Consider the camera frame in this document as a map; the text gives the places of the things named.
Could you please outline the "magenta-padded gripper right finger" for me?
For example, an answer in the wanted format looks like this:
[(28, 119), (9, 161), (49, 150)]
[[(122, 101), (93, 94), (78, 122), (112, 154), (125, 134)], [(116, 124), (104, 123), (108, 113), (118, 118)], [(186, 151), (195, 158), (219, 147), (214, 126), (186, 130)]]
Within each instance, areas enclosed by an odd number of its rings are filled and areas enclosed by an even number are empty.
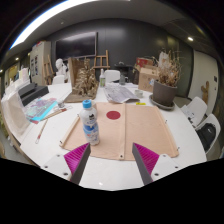
[(181, 166), (167, 154), (159, 155), (137, 143), (133, 144), (132, 153), (144, 185), (150, 184), (181, 169)]

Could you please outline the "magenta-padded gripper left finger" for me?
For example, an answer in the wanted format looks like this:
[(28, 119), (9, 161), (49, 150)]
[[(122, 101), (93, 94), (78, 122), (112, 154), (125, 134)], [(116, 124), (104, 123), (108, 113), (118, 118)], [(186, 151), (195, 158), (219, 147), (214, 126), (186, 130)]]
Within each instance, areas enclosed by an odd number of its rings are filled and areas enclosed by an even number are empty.
[(78, 185), (90, 152), (90, 144), (83, 144), (65, 155), (56, 154), (42, 166), (42, 169)]

